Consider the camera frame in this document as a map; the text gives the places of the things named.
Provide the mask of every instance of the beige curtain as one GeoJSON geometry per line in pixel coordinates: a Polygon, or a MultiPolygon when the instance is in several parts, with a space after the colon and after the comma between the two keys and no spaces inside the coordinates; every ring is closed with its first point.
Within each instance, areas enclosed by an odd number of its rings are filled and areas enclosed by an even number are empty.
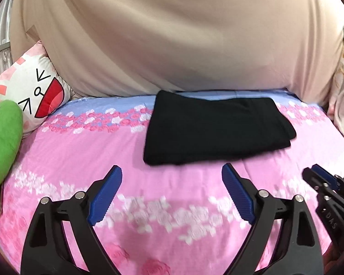
{"type": "Polygon", "coordinates": [[[324,103],[340,0],[14,0],[13,60],[41,39],[80,96],[287,87],[324,103]]]}

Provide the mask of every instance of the bed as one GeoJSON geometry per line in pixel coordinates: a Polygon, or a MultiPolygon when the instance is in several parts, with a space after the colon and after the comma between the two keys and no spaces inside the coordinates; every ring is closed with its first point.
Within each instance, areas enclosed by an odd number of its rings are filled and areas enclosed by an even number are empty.
{"type": "MultiPolygon", "coordinates": [[[[344,176],[344,138],[323,110],[284,90],[182,94],[209,100],[270,97],[276,102],[297,132],[292,147],[232,164],[242,177],[276,197],[301,194],[325,251],[330,239],[314,213],[316,193],[301,179],[302,170],[315,163],[344,176]]],[[[250,228],[222,183],[226,162],[147,166],[143,147],[154,100],[155,96],[73,100],[22,141],[5,183],[0,217],[0,249],[17,271],[39,200],[66,199],[85,191],[118,165],[122,185],[95,231],[121,274],[224,273],[250,228]]],[[[270,260],[279,226],[274,224],[260,268],[270,260]]],[[[86,270],[67,223],[65,231],[76,264],[86,270]]]]}

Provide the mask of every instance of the blue rubber fingertip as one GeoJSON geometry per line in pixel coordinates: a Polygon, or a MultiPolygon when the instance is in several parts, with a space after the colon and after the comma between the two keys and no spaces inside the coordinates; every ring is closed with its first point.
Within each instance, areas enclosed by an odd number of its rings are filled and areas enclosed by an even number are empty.
{"type": "Polygon", "coordinates": [[[253,212],[253,200],[237,179],[234,172],[230,169],[228,164],[222,167],[222,180],[229,195],[231,196],[236,208],[243,220],[248,221],[251,225],[255,222],[255,215],[253,212]]]}
{"type": "Polygon", "coordinates": [[[98,194],[89,205],[88,222],[94,226],[105,217],[113,198],[115,197],[122,182],[122,170],[118,166],[113,169],[112,174],[102,185],[98,194]]]}
{"type": "Polygon", "coordinates": [[[321,166],[319,166],[318,164],[315,164],[311,167],[311,169],[317,173],[318,175],[320,175],[322,178],[324,178],[328,183],[329,186],[332,190],[337,191],[338,190],[338,181],[336,180],[336,178],[330,174],[327,170],[325,170],[324,168],[322,168],[321,166]]]}

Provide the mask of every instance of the metal bolt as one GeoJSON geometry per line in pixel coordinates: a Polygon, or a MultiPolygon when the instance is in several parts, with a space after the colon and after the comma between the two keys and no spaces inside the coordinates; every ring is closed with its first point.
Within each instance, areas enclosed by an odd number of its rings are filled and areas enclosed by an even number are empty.
{"type": "Polygon", "coordinates": [[[261,196],[263,198],[267,198],[269,196],[269,193],[266,190],[260,190],[259,196],[261,196]]]}
{"type": "Polygon", "coordinates": [[[303,198],[303,196],[301,196],[301,195],[299,195],[299,194],[297,194],[294,198],[295,198],[296,201],[299,202],[299,203],[302,203],[302,202],[305,200],[305,199],[303,198]]]}
{"type": "Polygon", "coordinates": [[[85,197],[85,193],[83,191],[78,191],[77,193],[75,193],[76,199],[82,199],[83,197],[85,197]]]}
{"type": "Polygon", "coordinates": [[[41,198],[41,204],[42,205],[46,205],[49,201],[50,201],[50,199],[48,197],[41,198]]]}

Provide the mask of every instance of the green cushion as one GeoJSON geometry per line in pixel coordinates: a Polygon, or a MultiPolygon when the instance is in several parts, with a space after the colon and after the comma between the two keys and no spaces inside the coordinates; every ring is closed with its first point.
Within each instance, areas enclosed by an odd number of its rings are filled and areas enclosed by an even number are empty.
{"type": "Polygon", "coordinates": [[[13,101],[0,102],[0,184],[7,176],[23,135],[23,112],[13,101]]]}

